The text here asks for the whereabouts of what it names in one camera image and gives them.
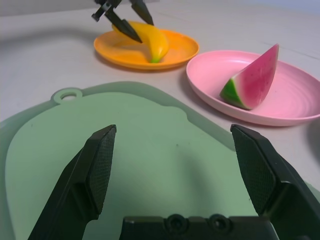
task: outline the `green cutting board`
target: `green cutting board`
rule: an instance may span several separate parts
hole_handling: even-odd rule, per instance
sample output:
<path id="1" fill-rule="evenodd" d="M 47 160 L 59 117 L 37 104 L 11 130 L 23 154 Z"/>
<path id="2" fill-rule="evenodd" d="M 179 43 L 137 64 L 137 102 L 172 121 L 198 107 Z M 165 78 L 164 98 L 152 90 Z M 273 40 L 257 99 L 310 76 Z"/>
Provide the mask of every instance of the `green cutting board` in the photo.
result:
<path id="1" fill-rule="evenodd" d="M 123 82 L 64 89 L 51 104 L 18 129 L 7 150 L 6 198 L 17 240 L 28 238 L 88 137 L 111 124 L 117 134 L 109 186 L 84 240 L 118 240 L 124 216 L 256 215 L 231 135 L 169 95 Z"/>

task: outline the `cutting board hole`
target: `cutting board hole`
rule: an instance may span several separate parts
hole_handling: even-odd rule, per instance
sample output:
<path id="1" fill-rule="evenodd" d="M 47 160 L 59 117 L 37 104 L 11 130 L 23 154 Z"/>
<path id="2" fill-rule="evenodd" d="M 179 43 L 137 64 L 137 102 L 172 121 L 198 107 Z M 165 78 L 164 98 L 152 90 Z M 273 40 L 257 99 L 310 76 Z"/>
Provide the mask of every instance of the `cutting board hole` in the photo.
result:
<path id="1" fill-rule="evenodd" d="M 77 88 L 66 88 L 60 91 L 57 91 L 51 99 L 57 104 L 65 104 L 68 102 L 73 102 L 76 99 L 82 98 L 83 94 L 80 89 Z"/>
<path id="2" fill-rule="evenodd" d="M 76 98 L 75 94 L 69 94 L 69 95 L 61 96 L 61 99 L 63 101 L 71 101 L 71 100 L 74 100 L 75 98 Z"/>

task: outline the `table surface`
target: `table surface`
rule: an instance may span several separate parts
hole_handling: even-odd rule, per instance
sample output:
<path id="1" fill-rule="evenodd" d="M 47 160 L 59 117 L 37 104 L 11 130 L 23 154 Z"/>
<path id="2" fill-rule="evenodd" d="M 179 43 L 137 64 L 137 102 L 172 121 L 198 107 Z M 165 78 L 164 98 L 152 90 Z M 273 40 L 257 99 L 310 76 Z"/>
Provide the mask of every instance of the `table surface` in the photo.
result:
<path id="1" fill-rule="evenodd" d="M 262 54 L 280 44 L 279 59 L 320 79 L 320 15 L 241 0 L 162 0 L 150 3 L 157 27 L 186 34 L 200 53 L 240 50 Z M 85 9 L 0 18 L 0 121 L 46 102 L 60 89 L 80 89 L 110 82 L 146 83 L 172 95 L 229 130 L 238 123 L 260 132 L 298 171 L 320 190 L 320 120 L 294 127 L 263 127 L 219 113 L 191 90 L 185 66 L 162 72 L 132 71 L 111 65 L 95 54 L 94 39 L 111 30 Z M 121 18 L 139 21 L 129 5 Z"/>

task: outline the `yellow banana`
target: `yellow banana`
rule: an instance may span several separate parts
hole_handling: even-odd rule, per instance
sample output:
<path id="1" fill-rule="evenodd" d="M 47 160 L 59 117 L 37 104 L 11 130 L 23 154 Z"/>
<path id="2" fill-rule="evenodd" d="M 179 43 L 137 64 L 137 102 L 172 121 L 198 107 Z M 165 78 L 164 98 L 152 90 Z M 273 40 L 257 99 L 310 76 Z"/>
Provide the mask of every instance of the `yellow banana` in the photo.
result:
<path id="1" fill-rule="evenodd" d="M 129 24 L 136 31 L 141 41 L 148 46 L 151 63 L 159 63 L 169 50 L 169 43 L 165 34 L 150 24 L 136 21 L 129 21 Z M 126 36 L 116 26 L 112 25 L 112 28 L 117 33 Z"/>

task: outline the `watermelon slice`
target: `watermelon slice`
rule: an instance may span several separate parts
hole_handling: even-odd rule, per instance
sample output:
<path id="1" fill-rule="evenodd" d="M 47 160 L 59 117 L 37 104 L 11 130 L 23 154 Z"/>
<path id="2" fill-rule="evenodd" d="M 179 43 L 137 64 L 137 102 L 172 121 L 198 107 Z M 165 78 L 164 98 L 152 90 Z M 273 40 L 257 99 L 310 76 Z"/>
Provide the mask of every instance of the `watermelon slice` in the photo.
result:
<path id="1" fill-rule="evenodd" d="M 279 45 L 276 44 L 231 77 L 220 97 L 228 104 L 252 110 L 265 100 L 275 77 Z"/>

